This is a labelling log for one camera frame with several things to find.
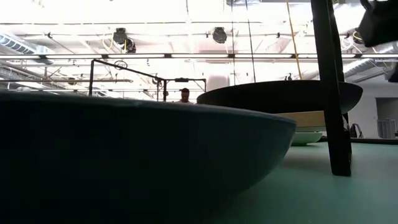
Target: green table surface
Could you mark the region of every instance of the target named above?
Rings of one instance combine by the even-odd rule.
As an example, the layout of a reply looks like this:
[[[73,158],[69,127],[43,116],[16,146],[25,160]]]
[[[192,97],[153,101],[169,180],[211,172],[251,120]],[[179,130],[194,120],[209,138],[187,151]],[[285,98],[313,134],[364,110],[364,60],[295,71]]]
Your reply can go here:
[[[205,223],[398,223],[398,147],[353,144],[351,177],[331,174],[327,143],[292,147]]]

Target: person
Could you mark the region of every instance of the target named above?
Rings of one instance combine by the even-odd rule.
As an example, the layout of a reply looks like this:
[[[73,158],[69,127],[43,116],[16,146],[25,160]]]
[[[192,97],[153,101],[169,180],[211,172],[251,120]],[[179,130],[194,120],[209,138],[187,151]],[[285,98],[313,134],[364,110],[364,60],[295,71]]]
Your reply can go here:
[[[178,103],[191,103],[189,102],[189,89],[183,88],[181,90],[181,100]]]

